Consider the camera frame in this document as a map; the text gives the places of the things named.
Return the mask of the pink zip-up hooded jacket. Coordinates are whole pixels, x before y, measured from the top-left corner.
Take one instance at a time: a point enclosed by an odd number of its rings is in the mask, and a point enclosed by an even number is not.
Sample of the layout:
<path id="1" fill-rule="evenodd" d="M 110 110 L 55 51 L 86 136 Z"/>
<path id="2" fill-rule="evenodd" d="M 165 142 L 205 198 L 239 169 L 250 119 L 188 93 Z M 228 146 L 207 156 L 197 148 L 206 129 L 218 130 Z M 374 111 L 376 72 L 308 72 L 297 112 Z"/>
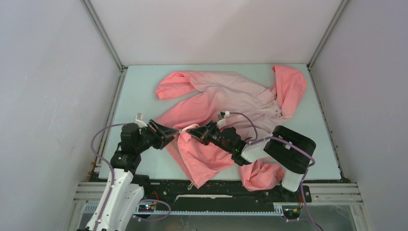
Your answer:
<path id="1" fill-rule="evenodd" d="M 220 171 L 234 166 L 231 155 L 219 147 L 203 145 L 186 132 L 217 120 L 229 111 L 226 128 L 234 127 L 243 140 L 258 140 L 291 119 L 307 87 L 303 74 L 275 65 L 275 83 L 264 87 L 236 72 L 176 71 L 165 77 L 155 93 L 170 100 L 196 92 L 167 110 L 156 122 L 180 130 L 166 149 L 193 186 L 202 187 Z"/>

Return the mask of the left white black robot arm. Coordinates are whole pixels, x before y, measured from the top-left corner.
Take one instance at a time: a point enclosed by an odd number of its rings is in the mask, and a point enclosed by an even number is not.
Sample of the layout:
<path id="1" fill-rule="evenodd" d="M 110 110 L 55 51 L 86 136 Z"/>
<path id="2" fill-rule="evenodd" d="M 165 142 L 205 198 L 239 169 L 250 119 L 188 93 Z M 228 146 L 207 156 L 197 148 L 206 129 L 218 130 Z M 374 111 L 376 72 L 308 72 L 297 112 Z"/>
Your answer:
<path id="1" fill-rule="evenodd" d="M 149 120 L 136 119 L 132 123 L 119 123 L 120 142 L 111 160 L 92 151 L 110 169 L 108 180 L 96 211 L 86 224 L 86 231 L 124 231 L 140 201 L 151 197 L 152 187 L 145 182 L 135 183 L 141 154 L 150 148 L 162 150 L 179 133 Z"/>

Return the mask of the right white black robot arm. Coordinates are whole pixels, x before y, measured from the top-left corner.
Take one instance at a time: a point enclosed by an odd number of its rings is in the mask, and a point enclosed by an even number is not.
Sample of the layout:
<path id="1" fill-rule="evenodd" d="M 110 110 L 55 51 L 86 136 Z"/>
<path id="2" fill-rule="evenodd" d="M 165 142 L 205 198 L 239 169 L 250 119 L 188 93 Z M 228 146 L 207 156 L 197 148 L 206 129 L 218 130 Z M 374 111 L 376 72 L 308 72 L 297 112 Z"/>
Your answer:
<path id="1" fill-rule="evenodd" d="M 203 145 L 213 144 L 231 154 L 232 160 L 240 165 L 248 165 L 259 159 L 271 158 L 285 171 L 280 196 L 292 201 L 299 195 L 308 168 L 315 164 L 312 157 L 316 143 L 289 128 L 276 126 L 265 138 L 244 141 L 235 128 L 220 130 L 215 121 L 204 126 L 187 129 L 187 133 Z"/>

